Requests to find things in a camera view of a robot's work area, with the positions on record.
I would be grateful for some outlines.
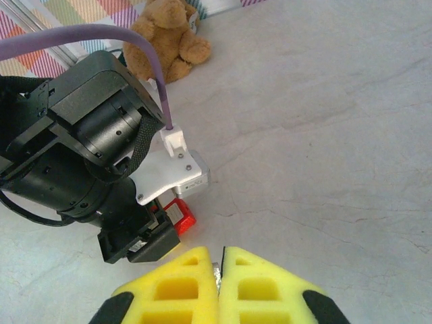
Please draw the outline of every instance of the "white connector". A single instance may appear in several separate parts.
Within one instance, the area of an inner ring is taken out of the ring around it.
[[[170,157],[177,157],[179,154],[184,154],[188,151],[183,131],[179,126],[174,124],[172,130],[164,128],[160,133]]]

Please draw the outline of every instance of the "purple cable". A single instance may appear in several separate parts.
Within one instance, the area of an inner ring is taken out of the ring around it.
[[[122,27],[103,24],[83,24],[31,32],[0,40],[0,61],[53,46],[79,41],[89,41],[92,39],[117,39],[119,41],[132,43],[138,46],[147,55],[148,61],[156,76],[162,112],[167,119],[166,128],[167,130],[172,130],[173,124],[161,63],[157,58],[153,46],[137,32]]]

